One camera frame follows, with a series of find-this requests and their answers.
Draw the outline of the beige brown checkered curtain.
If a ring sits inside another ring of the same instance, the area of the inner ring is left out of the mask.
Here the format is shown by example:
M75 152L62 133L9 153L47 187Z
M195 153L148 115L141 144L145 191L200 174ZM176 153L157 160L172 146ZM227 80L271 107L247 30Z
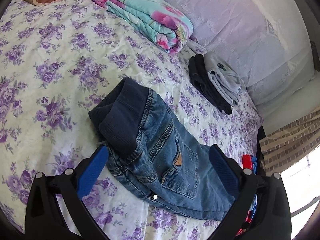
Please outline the beige brown checkered curtain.
M319 146L319 114L317 107L259 141L267 176L287 170Z

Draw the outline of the lavender lace bed curtain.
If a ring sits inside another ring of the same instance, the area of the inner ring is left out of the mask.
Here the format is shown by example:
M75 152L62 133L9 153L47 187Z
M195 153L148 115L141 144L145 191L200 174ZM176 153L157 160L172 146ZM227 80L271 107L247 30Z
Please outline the lavender lace bed curtain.
M196 41L241 76L256 105L285 100L314 77L311 45L294 0L165 0Z

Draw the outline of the folded turquoise pink floral blanket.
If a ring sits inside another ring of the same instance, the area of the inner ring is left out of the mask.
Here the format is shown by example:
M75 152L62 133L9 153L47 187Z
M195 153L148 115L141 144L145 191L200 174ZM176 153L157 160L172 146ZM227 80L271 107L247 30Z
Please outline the folded turquoise pink floral blanket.
M164 0L93 0L121 17L168 54L178 53L193 33L189 18Z

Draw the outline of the purple floral bed sheet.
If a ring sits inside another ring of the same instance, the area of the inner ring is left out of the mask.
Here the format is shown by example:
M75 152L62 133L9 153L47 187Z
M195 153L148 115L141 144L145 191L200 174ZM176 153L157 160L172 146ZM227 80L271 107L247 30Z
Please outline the purple floral bed sheet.
M88 112L124 77L155 90L202 144L242 161L257 151L261 117L248 94L226 115L190 83L184 47L170 55L92 0L35 7L12 0L1 17L1 210L24 230L39 171L61 174L97 146Z

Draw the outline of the folded black garment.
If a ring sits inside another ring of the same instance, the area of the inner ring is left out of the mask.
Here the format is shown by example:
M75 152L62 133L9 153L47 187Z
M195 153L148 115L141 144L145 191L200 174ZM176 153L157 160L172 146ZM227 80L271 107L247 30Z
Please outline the folded black garment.
M225 112L227 115L231 115L232 107L210 81L201 54L190 58L188 69L191 84L221 113Z

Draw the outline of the blue denim children's jeans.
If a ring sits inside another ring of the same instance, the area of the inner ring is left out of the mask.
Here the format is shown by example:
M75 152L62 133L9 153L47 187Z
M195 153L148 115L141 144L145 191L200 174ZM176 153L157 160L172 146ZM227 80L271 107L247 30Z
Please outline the blue denim children's jeans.
M124 78L89 112L107 168L137 198L168 212L221 221L235 198L200 144L151 88Z

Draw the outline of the folded grey garment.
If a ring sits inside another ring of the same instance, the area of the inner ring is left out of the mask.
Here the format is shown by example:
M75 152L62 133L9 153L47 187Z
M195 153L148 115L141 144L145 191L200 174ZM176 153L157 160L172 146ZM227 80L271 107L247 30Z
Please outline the folded grey garment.
M205 53L203 59L208 78L213 86L227 103L232 107L238 106L241 94L246 92L242 78L226 61L212 51Z

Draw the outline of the red blue garment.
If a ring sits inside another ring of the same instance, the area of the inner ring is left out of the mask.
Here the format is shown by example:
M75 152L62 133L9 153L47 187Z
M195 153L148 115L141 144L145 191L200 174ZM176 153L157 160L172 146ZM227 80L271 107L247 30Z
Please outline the red blue garment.
M242 167L243 169L251 170L253 174L257 174L257 158L253 155L244 154L242 156ZM249 211L247 213L247 217L243 225L241 226L240 230L236 234L236 236L243 234L247 230L249 224L251 224L253 220L253 216L255 215L255 212L257 209L257 203L258 203L258 198L257 198L257 195L255 194L253 201L250 205Z

